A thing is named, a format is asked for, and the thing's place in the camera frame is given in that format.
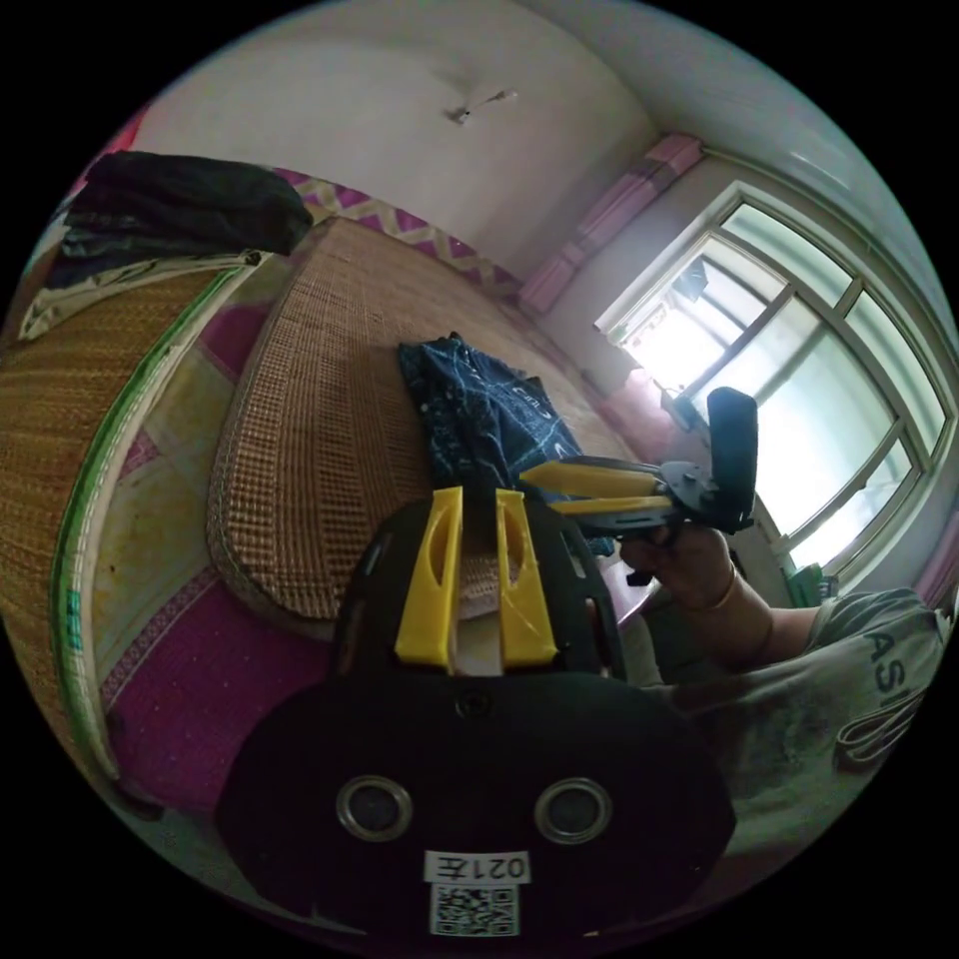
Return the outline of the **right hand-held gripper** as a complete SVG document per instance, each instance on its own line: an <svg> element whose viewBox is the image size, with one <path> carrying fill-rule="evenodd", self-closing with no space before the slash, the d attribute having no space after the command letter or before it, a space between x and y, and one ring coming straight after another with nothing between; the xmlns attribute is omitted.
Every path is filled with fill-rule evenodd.
<svg viewBox="0 0 959 959"><path fill-rule="evenodd" d="M550 507L577 519L587 540L610 539L622 543L664 528L667 536L687 522L707 517L713 499L709 483L696 468L675 476L671 483L663 468L614 459L562 459L549 461L519 475L542 491L573 497Z"/></svg>

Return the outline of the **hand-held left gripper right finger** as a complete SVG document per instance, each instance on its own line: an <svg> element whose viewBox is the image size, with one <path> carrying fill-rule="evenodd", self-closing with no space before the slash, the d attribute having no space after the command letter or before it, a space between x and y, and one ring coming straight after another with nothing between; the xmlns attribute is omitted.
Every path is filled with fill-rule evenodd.
<svg viewBox="0 0 959 959"><path fill-rule="evenodd" d="M548 667L557 646L522 493L496 492L495 527L501 665L504 669Z"/></svg>

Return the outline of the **person's right hand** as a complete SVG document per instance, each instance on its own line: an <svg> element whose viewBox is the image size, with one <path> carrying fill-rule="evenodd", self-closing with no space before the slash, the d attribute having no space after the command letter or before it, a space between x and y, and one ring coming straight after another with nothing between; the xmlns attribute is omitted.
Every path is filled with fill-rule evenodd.
<svg viewBox="0 0 959 959"><path fill-rule="evenodd" d="M686 523L667 536L663 528L645 537L626 540L621 559L635 573L656 579L687 611L720 608L731 597L738 573L721 532Z"/></svg>

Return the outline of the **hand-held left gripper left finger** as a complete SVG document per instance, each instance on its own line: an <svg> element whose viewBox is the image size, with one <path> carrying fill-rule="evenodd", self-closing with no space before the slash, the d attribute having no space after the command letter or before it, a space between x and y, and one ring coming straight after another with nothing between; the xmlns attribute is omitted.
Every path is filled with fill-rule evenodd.
<svg viewBox="0 0 959 959"><path fill-rule="evenodd" d="M395 654L405 666L454 666L463 514L459 486L434 491L395 642Z"/></svg>

